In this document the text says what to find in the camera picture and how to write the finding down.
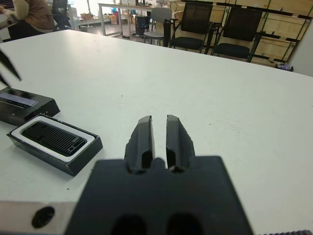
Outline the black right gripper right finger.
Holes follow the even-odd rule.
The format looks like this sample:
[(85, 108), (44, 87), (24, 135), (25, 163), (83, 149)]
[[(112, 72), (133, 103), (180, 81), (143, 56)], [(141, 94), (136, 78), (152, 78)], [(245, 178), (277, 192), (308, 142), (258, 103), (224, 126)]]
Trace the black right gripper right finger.
[(195, 157), (193, 142), (181, 123), (174, 115), (167, 116), (166, 122), (166, 159), (171, 171), (185, 171)]

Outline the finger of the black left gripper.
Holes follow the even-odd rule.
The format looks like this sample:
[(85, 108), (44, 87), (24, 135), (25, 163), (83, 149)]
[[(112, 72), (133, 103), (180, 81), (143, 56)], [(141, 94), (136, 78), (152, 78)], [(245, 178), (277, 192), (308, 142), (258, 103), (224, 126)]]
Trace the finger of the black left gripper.
[(18, 72), (16, 71), (15, 67), (11, 63), (10, 59), (7, 55), (0, 51), (0, 62), (11, 72), (13, 73), (20, 81), (22, 80)]
[(6, 87), (11, 87), (10, 85), (9, 85), (9, 83), (4, 79), (4, 77), (0, 74), (0, 81), (1, 81), (1, 83), (3, 83)]

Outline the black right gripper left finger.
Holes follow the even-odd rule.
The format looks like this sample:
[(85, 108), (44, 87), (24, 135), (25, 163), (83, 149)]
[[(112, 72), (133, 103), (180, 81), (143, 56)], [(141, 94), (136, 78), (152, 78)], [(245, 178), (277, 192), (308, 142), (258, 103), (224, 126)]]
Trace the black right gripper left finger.
[(139, 119), (125, 147), (124, 161), (128, 171), (146, 171), (155, 159), (152, 117)]

